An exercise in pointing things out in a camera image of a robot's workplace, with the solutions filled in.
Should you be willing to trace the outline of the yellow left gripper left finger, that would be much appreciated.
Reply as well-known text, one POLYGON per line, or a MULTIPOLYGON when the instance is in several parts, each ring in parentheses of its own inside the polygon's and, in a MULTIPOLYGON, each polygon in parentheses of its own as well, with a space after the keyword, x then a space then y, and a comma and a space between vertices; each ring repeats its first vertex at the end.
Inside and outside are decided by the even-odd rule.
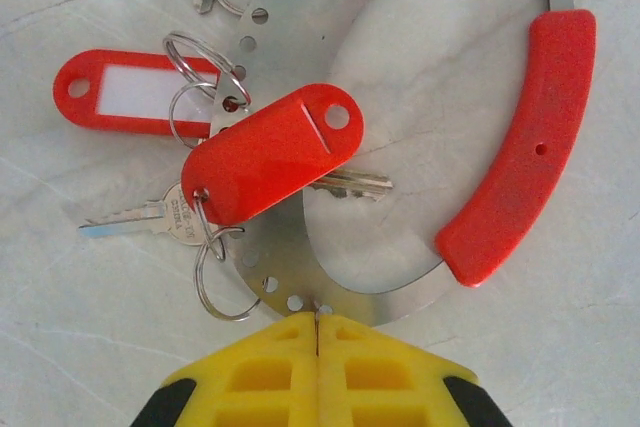
POLYGON ((167 377, 134 426, 317 426, 315 316, 300 313, 167 377))

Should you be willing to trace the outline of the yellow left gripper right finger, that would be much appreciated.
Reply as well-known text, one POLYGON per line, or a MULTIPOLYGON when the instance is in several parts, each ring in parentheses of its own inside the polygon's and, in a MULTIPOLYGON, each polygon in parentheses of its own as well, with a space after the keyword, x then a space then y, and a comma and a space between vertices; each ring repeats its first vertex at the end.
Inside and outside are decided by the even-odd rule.
POLYGON ((320 426, 509 426, 466 367, 337 315, 318 318, 320 426))

